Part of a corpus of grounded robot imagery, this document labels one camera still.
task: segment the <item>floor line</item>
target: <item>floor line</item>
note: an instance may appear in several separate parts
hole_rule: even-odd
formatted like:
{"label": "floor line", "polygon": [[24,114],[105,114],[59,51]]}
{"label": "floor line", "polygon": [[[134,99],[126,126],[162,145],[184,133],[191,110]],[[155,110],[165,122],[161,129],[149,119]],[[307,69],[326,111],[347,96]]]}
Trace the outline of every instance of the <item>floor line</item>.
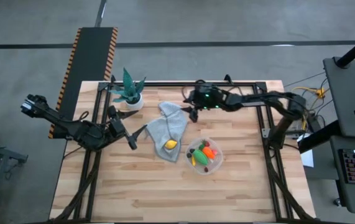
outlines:
{"label": "floor line", "polygon": [[[167,48],[167,47],[294,47],[355,45],[355,40],[316,41],[236,41],[236,42],[137,42],[118,43],[117,48]],[[0,49],[71,49],[72,44],[0,44]]]}

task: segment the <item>gray towel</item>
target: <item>gray towel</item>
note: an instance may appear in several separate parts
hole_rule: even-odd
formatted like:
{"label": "gray towel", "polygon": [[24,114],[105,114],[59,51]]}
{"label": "gray towel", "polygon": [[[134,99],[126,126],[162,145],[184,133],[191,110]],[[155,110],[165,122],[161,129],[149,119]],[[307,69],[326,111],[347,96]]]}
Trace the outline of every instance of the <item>gray towel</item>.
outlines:
{"label": "gray towel", "polygon": [[[176,162],[182,147],[182,137],[187,125],[181,106],[171,102],[161,102],[158,105],[161,117],[147,124],[147,132],[155,144],[157,155],[170,162]],[[177,145],[169,150],[165,144],[174,140]]]}

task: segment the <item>red toy fruit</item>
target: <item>red toy fruit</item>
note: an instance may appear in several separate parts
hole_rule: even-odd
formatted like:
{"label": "red toy fruit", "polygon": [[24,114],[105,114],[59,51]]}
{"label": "red toy fruit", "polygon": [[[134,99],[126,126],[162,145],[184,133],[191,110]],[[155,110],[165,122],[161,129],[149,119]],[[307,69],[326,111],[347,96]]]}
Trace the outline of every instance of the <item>red toy fruit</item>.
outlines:
{"label": "red toy fruit", "polygon": [[206,146],[206,147],[209,147],[210,144],[207,140],[202,140],[202,145]]}

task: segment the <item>potted plant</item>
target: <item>potted plant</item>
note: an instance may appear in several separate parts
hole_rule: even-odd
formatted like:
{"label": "potted plant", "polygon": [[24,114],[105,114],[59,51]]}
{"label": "potted plant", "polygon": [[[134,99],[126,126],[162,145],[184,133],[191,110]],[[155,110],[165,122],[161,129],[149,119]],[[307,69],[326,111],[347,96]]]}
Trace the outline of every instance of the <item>potted plant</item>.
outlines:
{"label": "potted plant", "polygon": [[133,81],[129,72],[123,68],[123,89],[117,85],[114,85],[115,90],[111,90],[111,93],[118,94],[121,97],[114,99],[116,103],[126,101],[126,106],[130,110],[139,110],[144,106],[144,100],[142,99],[141,92],[144,89],[144,81],[139,83]]}

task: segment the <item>black and orange striped tape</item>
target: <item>black and orange striped tape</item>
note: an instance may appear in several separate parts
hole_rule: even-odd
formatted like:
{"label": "black and orange striped tape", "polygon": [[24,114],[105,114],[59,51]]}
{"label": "black and orange striped tape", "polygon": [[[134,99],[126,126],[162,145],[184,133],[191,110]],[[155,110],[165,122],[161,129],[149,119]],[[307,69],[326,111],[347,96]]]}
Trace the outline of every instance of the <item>black and orange striped tape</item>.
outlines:
{"label": "black and orange striped tape", "polygon": [[[76,45],[79,40],[80,31],[81,31],[81,29],[78,29],[78,32],[76,33],[75,41],[73,42],[73,45],[72,45],[72,51],[71,51],[70,59],[68,61],[68,65],[67,65],[67,71],[65,72],[64,79],[63,79],[63,85],[61,86],[60,94],[58,95],[57,105],[55,107],[55,110],[57,110],[57,111],[60,110],[61,101],[63,100],[63,97],[64,97],[65,86],[67,84],[68,76],[70,74],[72,60],[73,60],[73,56],[75,55]],[[50,131],[48,133],[48,138],[50,138],[50,139],[53,138],[54,128],[55,128],[55,125],[52,124],[50,126]]]}
{"label": "black and orange striped tape", "polygon": [[113,28],[113,33],[111,35],[111,41],[109,43],[108,57],[105,65],[104,80],[110,81],[111,69],[113,68],[113,60],[115,54],[116,37],[118,36],[118,28]]}

